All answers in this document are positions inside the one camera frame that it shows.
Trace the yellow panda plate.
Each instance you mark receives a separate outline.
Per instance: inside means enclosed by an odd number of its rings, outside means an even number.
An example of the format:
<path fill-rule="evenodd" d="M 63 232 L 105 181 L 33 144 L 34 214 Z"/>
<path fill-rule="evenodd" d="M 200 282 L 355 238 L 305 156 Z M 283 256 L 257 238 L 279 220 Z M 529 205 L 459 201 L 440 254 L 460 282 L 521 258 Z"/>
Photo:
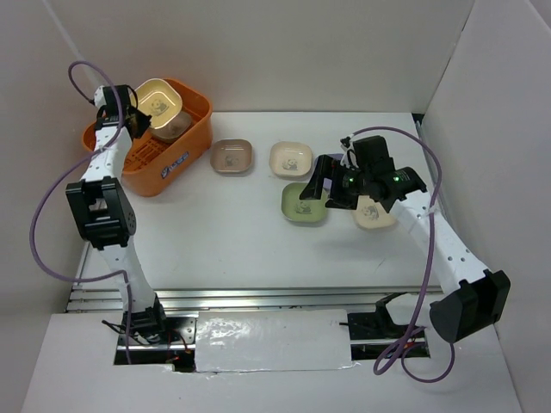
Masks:
<path fill-rule="evenodd" d="M 167 126 L 181 111 L 182 97 L 165 80 L 152 78 L 137 87 L 138 109 L 150 116 L 150 127 L 161 129 Z"/>

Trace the brown panda plate front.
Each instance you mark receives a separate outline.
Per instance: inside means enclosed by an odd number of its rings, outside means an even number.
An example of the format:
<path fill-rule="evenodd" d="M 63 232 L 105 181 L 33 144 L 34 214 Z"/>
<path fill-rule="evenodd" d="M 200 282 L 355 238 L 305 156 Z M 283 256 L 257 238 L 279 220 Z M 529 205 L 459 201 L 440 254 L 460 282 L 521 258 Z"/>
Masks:
<path fill-rule="evenodd" d="M 157 140 L 171 144 L 178 140 L 192 125 L 192 116 L 182 111 L 165 126 L 159 128 L 151 127 L 152 136 Z"/>

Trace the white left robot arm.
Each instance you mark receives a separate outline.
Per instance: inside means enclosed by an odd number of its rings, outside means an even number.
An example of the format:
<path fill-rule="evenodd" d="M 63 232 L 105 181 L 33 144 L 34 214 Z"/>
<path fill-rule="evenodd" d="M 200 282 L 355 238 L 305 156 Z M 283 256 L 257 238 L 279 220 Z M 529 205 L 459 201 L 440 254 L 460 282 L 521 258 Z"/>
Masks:
<path fill-rule="evenodd" d="M 138 110 L 136 92 L 128 85 L 96 90 L 94 156 L 78 182 L 65 195 L 81 238 L 91 244 L 114 274 L 121 294 L 121 329 L 140 342 L 160 344 L 170 333 L 164 314 L 140 265 L 133 236 L 137 219 L 124 188 L 122 171 L 134 139 L 141 138 L 150 117 Z"/>

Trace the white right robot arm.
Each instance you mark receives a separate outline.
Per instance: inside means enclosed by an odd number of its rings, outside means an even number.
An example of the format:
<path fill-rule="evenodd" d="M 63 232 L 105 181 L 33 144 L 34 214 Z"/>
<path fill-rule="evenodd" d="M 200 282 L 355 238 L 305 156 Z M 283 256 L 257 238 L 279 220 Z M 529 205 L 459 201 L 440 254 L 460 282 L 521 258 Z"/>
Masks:
<path fill-rule="evenodd" d="M 468 250 L 431 204 L 431 194 L 414 169 L 395 169 L 388 159 L 360 170 L 321 155 L 300 198 L 320 199 L 326 182 L 331 184 L 326 207 L 352 210 L 360 196 L 368 195 L 408 230 L 417 245 L 434 246 L 431 272 L 444 297 L 430 304 L 430 321 L 445 342 L 459 342 L 501 318 L 511 289 L 509 277 L 502 270 L 491 271 Z"/>

